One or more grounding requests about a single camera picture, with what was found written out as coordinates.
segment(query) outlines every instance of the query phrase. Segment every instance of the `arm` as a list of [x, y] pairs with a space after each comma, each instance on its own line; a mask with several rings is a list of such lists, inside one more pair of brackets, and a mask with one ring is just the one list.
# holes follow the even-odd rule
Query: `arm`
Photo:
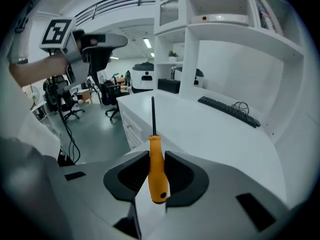
[[10, 73], [21, 86], [31, 85], [42, 79], [65, 75], [68, 62], [63, 54], [46, 57], [28, 64], [11, 64]]

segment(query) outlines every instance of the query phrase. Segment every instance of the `hand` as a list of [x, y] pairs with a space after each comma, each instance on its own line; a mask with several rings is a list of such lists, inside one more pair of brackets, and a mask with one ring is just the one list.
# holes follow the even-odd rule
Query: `hand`
[[[90, 44], [93, 46], [96, 46], [98, 44], [98, 41], [96, 39], [91, 39]], [[80, 40], [76, 41], [76, 46], [78, 47], [79, 52], [81, 52], [81, 41]]]

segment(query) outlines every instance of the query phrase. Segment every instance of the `black office chair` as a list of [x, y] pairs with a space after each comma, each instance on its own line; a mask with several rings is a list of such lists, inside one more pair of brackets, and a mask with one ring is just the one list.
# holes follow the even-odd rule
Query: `black office chair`
[[61, 106], [61, 110], [63, 112], [67, 112], [69, 111], [68, 114], [64, 115], [64, 119], [67, 120], [70, 116], [74, 115], [76, 118], [80, 118], [76, 113], [78, 112], [85, 112], [83, 109], [77, 109], [77, 110], [72, 110], [73, 106], [77, 103], [77, 101], [75, 101], [72, 98], [72, 95], [70, 93], [70, 91], [66, 91], [62, 94], [62, 98], [64, 99], [65, 104], [63, 104]]
[[64, 91], [62, 94], [57, 93], [57, 89], [58, 89], [57, 86], [59, 86], [60, 89], [63, 89], [68, 85], [69, 85], [69, 82], [67, 80], [65, 80], [62, 75], [54, 76], [54, 78], [52, 79], [52, 82], [50, 82], [46, 87], [47, 92], [48, 92], [48, 100], [50, 100], [50, 102], [53, 105], [57, 106], [57, 104], [58, 104], [57, 98], [58, 99], [63, 98], [65, 104], [62, 104], [61, 110], [63, 112], [69, 111], [69, 113], [67, 113], [64, 116], [64, 119], [67, 120], [72, 115], [74, 115], [76, 118], [79, 119], [79, 116], [76, 113], [78, 113], [80, 111], [82, 111], [82, 112], [85, 112], [85, 111], [83, 109], [72, 110], [73, 106], [77, 103], [77, 101], [75, 101], [72, 98], [70, 91], [69, 90]]
[[117, 98], [121, 96], [129, 95], [129, 93], [123, 93], [121, 92], [121, 85], [116, 84], [110, 80], [106, 80], [104, 84], [101, 85], [102, 92], [102, 103], [106, 106], [108, 105], [114, 105], [115, 107], [112, 109], [109, 109], [105, 112], [105, 115], [109, 117], [108, 112], [112, 112], [112, 115], [110, 117], [110, 121], [112, 122], [112, 118], [115, 116], [116, 113], [120, 111]]

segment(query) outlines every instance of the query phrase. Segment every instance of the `white desk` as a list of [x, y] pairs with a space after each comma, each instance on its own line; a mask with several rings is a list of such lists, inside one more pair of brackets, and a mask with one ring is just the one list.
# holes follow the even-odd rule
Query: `white desk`
[[78, 90], [78, 92], [76, 94], [82, 94], [84, 92], [90, 91], [90, 89], [82, 89], [82, 90]]
[[45, 104], [47, 104], [46, 101], [42, 101], [40, 102], [38, 105], [34, 106], [32, 109], [31, 109], [31, 112], [33, 113], [34, 111], [40, 109], [42, 106], [44, 106]]
[[44, 116], [43, 118], [41, 118], [39, 121], [44, 124], [45, 126], [47, 126], [49, 129], [51, 129], [51, 131], [59, 138], [60, 137], [60, 131], [57, 129], [55, 123], [52, 121], [52, 119], [50, 118], [50, 116], [48, 116], [48, 112], [47, 109], [45, 107], [45, 105], [47, 104], [46, 101], [42, 101], [40, 102], [38, 105], [34, 106], [31, 109], [31, 112], [36, 116], [37, 115], [37, 110], [42, 110]]
[[161, 90], [119, 97], [120, 111], [146, 123], [147, 135], [152, 134], [152, 96], [157, 132], [163, 138], [186, 154], [241, 170], [286, 203], [278, 153], [262, 127], [253, 128], [217, 109]]

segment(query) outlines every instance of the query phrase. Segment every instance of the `keyboard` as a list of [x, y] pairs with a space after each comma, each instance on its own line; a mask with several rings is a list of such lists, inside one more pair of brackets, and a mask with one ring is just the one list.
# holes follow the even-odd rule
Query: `keyboard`
[[198, 102], [202, 103], [202, 104], [205, 104], [209, 107], [212, 107], [216, 110], [220, 110], [236, 119], [239, 119], [241, 120], [242, 122], [256, 128], [257, 126], [261, 126], [260, 122], [257, 120], [257, 119], [254, 119], [252, 116], [249, 116], [247, 115], [246, 113], [234, 108], [234, 107], [231, 107], [231, 106], [228, 106], [222, 102], [219, 102], [219, 101], [216, 101], [212, 98], [208, 98], [208, 97], [201, 97], [200, 99], [198, 99]]

